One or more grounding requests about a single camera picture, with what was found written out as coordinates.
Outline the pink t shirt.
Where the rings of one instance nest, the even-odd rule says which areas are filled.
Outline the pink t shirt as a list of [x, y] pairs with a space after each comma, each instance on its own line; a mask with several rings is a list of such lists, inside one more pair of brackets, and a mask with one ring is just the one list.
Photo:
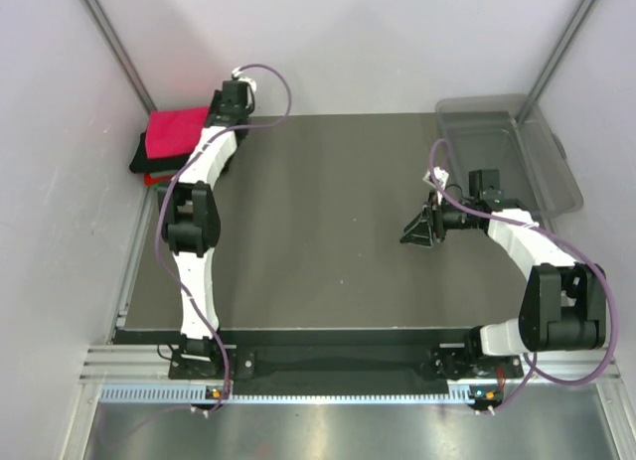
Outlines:
[[189, 156], [200, 140], [207, 114], [205, 106], [153, 111], [145, 136], [148, 158]]

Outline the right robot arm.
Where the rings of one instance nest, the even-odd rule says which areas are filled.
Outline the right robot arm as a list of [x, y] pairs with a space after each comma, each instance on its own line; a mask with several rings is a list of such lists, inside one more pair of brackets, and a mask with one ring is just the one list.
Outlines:
[[517, 317], [469, 331], [461, 357], [466, 369], [484, 377], [501, 360], [519, 355], [601, 348], [606, 335], [601, 269], [557, 246], [521, 201], [504, 194], [498, 171], [470, 172], [469, 194], [459, 200], [445, 192], [448, 177], [439, 166], [425, 173], [428, 198], [404, 228], [400, 243], [433, 247], [451, 230], [480, 230], [527, 281]]

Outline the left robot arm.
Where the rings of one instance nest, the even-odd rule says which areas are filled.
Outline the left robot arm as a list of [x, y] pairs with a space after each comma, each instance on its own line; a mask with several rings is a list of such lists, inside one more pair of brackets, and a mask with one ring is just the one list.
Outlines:
[[176, 263], [182, 298], [181, 340], [173, 350], [172, 379], [220, 379], [225, 353], [214, 339], [219, 318], [214, 306], [212, 262], [221, 234], [213, 189], [239, 143], [253, 110], [253, 90], [244, 78], [223, 82], [215, 91], [200, 140], [172, 191], [158, 190], [161, 236]]

